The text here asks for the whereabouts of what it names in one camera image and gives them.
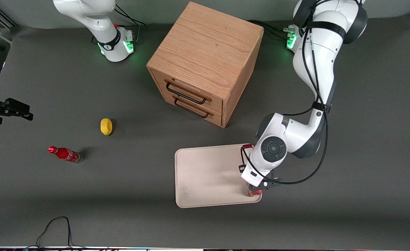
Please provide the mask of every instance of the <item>white wall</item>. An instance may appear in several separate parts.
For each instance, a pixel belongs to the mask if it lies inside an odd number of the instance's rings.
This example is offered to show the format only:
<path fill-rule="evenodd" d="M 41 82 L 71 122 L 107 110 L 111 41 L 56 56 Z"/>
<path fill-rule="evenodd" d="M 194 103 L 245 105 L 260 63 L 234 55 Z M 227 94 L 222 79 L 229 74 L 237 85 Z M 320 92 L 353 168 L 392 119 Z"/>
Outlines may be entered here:
<path fill-rule="evenodd" d="M 189 0 L 116 0 L 129 16 L 146 22 L 174 23 Z M 241 19 L 261 21 L 291 20 L 298 0 L 194 0 L 210 8 Z M 0 0 L 0 8 L 19 25 L 35 28 L 82 27 L 60 14 L 52 0 Z M 367 0 L 364 8 L 370 18 L 394 17 L 410 13 L 410 0 Z M 114 23 L 129 24 L 117 13 L 109 17 Z"/>

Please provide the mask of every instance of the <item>wooden cabinet top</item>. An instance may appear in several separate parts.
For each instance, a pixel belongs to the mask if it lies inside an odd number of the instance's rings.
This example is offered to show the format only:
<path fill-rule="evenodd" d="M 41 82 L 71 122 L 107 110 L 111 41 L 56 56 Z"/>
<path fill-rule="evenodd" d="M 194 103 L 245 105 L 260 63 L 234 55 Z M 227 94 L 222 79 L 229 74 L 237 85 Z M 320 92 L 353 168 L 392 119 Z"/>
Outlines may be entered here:
<path fill-rule="evenodd" d="M 147 66 L 227 100 L 263 28 L 189 2 Z"/>

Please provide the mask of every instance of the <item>wooden drawer cabinet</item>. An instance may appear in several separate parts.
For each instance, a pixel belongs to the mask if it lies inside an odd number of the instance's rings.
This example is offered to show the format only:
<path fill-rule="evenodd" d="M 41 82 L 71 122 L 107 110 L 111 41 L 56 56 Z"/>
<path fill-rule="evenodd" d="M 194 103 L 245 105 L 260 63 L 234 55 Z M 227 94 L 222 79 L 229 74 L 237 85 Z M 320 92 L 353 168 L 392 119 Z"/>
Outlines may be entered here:
<path fill-rule="evenodd" d="M 189 2 L 146 66 L 166 102 L 226 127 L 262 35 L 258 25 Z"/>

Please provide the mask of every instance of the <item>gray tabletop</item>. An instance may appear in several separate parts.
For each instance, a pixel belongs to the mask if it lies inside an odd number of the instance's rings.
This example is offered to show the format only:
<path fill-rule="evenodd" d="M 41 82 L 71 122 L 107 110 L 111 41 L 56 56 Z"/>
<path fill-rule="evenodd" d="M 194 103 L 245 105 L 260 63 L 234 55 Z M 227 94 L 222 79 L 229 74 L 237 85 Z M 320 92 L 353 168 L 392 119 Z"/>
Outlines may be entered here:
<path fill-rule="evenodd" d="M 265 34 L 229 126 L 196 118 L 165 103 L 145 67 L 169 28 L 143 27 L 136 53 L 118 63 L 87 29 L 18 31 L 0 100 L 31 105 L 35 119 L 0 126 L 0 245 L 32 245 L 64 215 L 84 246 L 410 250 L 410 16 L 370 20 L 341 49 L 328 153 L 312 179 L 256 204 L 190 209 L 175 202 L 176 150 L 255 143 L 265 115 L 303 111 L 312 92 L 293 54 Z M 115 121 L 109 137 L 99 130 L 105 117 Z M 50 145 L 86 159 L 60 161 Z M 318 160 L 290 155 L 283 179 L 307 176 Z M 65 223 L 42 244 L 65 245 Z"/>

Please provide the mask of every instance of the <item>metal drawer handle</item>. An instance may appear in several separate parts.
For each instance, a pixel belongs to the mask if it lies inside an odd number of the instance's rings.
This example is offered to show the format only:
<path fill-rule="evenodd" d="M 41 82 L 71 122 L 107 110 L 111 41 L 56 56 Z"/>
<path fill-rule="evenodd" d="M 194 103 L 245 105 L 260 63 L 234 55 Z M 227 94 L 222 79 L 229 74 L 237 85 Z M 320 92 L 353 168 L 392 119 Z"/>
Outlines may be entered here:
<path fill-rule="evenodd" d="M 177 101 L 178 101 L 178 99 L 176 99 L 176 100 L 174 101 L 174 104 L 175 104 L 178 108 L 180 108 L 180 109 L 182 109 L 182 110 L 185 110 L 185 111 L 187 111 L 187 112 L 190 112 L 190 113 L 194 114 L 195 116 L 201 117 L 202 119 L 206 119 L 206 118 L 208 117 L 208 115 L 209 115 L 209 113 L 206 113 L 206 115 L 200 115 L 200 114 L 198 114 L 198 113 L 196 113 L 196 112 L 194 112 L 194 111 L 192 111 L 192 110 L 189 110 L 188 108 L 186 108 L 186 107 L 184 107 L 184 106 L 179 105 L 179 104 L 177 103 Z"/>
<path fill-rule="evenodd" d="M 187 99 L 187 100 L 189 100 L 189 101 L 191 101 L 191 102 L 194 102 L 194 103 L 196 103 L 196 104 L 198 104 L 198 105 L 203 105 L 203 104 L 205 103 L 205 101 L 206 101 L 206 98 L 203 98 L 202 101 L 198 101 L 198 100 L 195 100 L 195 99 L 193 99 L 193 98 L 190 98 L 190 97 L 188 97 L 188 96 L 186 96 L 186 95 L 184 95 L 184 94 L 181 94 L 180 92 L 177 92 L 177 91 L 175 91 L 175 90 L 173 90 L 173 89 L 170 89 L 170 88 L 169 88 L 170 85 L 171 85 L 171 83 L 168 82 L 168 83 L 166 84 L 166 89 L 168 89 L 168 91 L 170 91 L 170 92 L 172 92 L 172 93 L 175 93 L 175 94 L 179 95 L 179 96 L 182 97 L 182 98 L 185 98 L 185 99 Z"/>

